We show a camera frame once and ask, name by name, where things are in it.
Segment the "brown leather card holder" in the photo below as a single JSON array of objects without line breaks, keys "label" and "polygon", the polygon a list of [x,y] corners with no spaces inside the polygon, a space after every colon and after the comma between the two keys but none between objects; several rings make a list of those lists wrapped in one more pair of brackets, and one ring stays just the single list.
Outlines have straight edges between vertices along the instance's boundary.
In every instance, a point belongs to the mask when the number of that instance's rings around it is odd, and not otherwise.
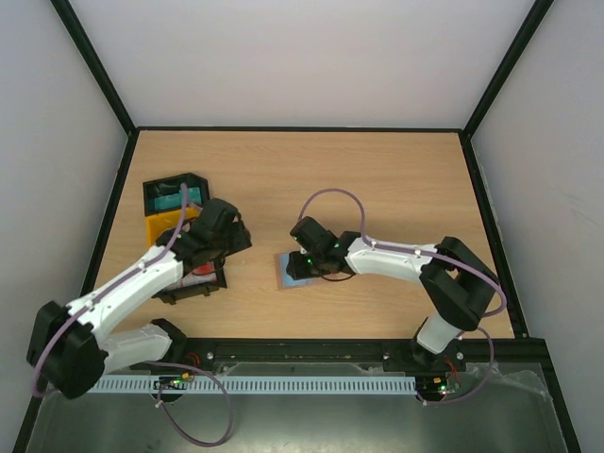
[{"label": "brown leather card holder", "polygon": [[275,255],[277,288],[289,290],[325,283],[325,281],[310,273],[310,263],[302,252],[286,252]]}]

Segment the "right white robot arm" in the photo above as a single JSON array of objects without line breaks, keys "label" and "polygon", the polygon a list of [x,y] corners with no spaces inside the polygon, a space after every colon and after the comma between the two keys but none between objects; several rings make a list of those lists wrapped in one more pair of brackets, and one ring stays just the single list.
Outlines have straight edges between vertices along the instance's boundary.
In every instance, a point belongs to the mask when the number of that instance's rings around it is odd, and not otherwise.
[{"label": "right white robot arm", "polygon": [[358,231],[337,236],[309,216],[290,235],[299,245],[285,264],[293,281],[377,275],[421,285],[435,312],[414,333],[409,355],[425,370],[440,363],[461,334],[478,329],[499,289],[496,275],[454,237],[425,245],[380,243]]}]

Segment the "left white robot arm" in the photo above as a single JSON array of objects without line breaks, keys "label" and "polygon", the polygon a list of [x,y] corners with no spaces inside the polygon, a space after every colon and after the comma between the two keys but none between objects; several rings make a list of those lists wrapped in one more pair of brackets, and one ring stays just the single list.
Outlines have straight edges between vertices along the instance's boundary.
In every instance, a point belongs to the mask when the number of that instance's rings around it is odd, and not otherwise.
[{"label": "left white robot arm", "polygon": [[212,198],[187,223],[180,218],[145,254],[105,285],[61,306],[49,301],[39,308],[26,361],[33,368],[32,393],[51,390],[74,399],[104,375],[174,354],[182,334],[165,320],[138,329],[114,329],[142,303],[177,283],[194,268],[221,260],[251,245],[239,210]]}]

